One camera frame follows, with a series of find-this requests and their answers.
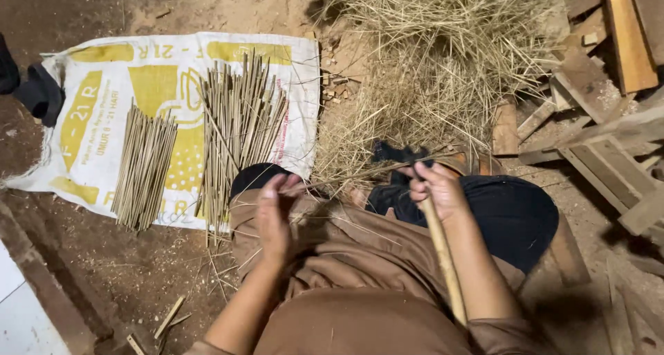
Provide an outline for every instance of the left hand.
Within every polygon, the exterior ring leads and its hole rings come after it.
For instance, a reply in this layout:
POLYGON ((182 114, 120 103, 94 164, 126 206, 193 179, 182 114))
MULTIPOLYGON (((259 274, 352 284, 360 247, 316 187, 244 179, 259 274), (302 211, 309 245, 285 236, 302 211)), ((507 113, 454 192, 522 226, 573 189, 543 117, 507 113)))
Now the left hand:
POLYGON ((275 175, 260 190, 258 195, 258 235, 263 247, 263 260, 270 265, 284 267, 291 258, 293 236, 288 214, 295 200, 303 190, 293 190, 301 186, 302 178, 298 175, 275 175), (280 191, 291 189, 287 194, 280 191))

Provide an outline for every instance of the dry grass stalk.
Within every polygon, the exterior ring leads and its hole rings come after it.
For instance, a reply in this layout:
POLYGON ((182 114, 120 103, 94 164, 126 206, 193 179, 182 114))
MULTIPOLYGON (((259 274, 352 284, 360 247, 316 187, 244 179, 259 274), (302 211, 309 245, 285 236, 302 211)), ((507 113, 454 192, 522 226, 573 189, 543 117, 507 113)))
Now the dry grass stalk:
POLYGON ((111 211, 118 224, 140 232, 157 219, 177 124, 170 115, 150 118, 131 103, 111 211))
POLYGON ((203 182, 196 214, 203 210, 214 244, 228 221, 230 186, 240 169, 267 162, 287 110, 286 92, 268 76, 270 61, 245 54, 241 74, 229 65, 201 79, 204 101, 203 182))
MULTIPOLYGON (((357 22, 375 50, 356 104, 325 115, 313 173, 320 181, 366 170, 373 139, 434 152, 469 142, 489 152, 496 104, 536 84, 554 45, 541 27, 548 0, 328 0, 328 6, 357 22)), ((363 184, 369 181, 353 182, 363 184)))

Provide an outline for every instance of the dirt floor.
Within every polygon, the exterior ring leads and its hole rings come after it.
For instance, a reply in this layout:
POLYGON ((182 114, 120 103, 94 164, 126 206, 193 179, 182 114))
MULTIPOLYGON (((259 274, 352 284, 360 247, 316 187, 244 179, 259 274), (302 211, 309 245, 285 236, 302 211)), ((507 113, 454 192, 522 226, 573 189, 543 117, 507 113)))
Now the dirt floor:
MULTIPOLYGON (((329 38, 341 38, 337 63, 326 65, 323 59, 322 67, 361 77, 362 38, 342 24, 313 28, 311 16, 318 6, 319 0, 0 0, 4 17, 0 31, 24 71, 39 60, 39 53, 59 52, 96 37, 197 31, 303 36, 313 29, 324 49, 329 38), (156 18, 164 9, 170 13, 156 18)), ((36 163, 42 132, 9 96, 0 98, 0 120, 0 172, 6 178, 36 163)), ((550 122, 532 139, 546 138, 556 128, 560 127, 550 122)), ((550 256, 529 277, 521 291, 524 305, 563 352, 609 353, 598 334, 603 330, 598 310, 606 302, 607 259, 657 314, 664 314, 662 280, 637 270, 626 259, 629 252, 649 252, 648 244, 616 225, 618 214, 583 177, 563 162, 532 167, 511 159, 503 164, 508 173, 544 187, 564 211, 599 291, 564 289, 550 256)), ((193 314, 171 331, 164 352, 181 353, 203 335, 223 308, 223 294, 233 292, 230 287, 222 292, 211 281, 201 232, 154 227, 136 237, 117 227, 113 219, 77 210, 53 194, 10 190, 0 198, 12 208, 27 209, 24 214, 43 217, 52 232, 51 242, 68 267, 108 303, 104 313, 114 318, 112 325, 120 337, 134 332, 150 345, 149 332, 158 327, 178 296, 185 295, 180 313, 193 314)), ((226 252, 227 247, 222 244, 216 253, 226 252)), ((232 260, 227 255, 215 257, 215 266, 226 269, 232 260)), ((233 271, 228 272, 227 281, 236 283, 233 271)), ((655 345, 647 341, 646 350, 661 352, 664 344, 649 337, 655 345)))

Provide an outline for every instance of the person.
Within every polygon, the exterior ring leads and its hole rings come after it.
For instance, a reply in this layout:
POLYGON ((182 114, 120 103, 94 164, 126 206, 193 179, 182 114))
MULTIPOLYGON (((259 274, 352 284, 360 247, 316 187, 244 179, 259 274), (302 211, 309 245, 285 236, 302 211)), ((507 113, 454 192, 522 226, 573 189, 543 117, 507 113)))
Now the person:
POLYGON ((359 208, 304 194, 298 176, 273 164, 241 171, 230 222, 242 284, 187 354, 549 352, 513 291, 556 233, 552 199, 520 178, 457 178, 437 163, 393 176, 410 182, 374 188, 359 208), (415 173, 422 181, 410 180, 415 173), (450 245, 465 328, 448 308, 418 208, 427 193, 450 245))

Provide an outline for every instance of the white tile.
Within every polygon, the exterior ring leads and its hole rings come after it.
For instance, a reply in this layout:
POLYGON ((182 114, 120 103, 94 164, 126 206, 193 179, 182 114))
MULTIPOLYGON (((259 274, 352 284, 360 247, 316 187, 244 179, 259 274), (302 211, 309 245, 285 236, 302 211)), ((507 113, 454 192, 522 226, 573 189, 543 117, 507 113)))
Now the white tile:
POLYGON ((4 243, 0 241, 0 302, 24 282, 25 278, 19 267, 9 256, 4 243))
POLYGON ((28 283, 0 302, 0 355, 17 354, 71 355, 28 283))

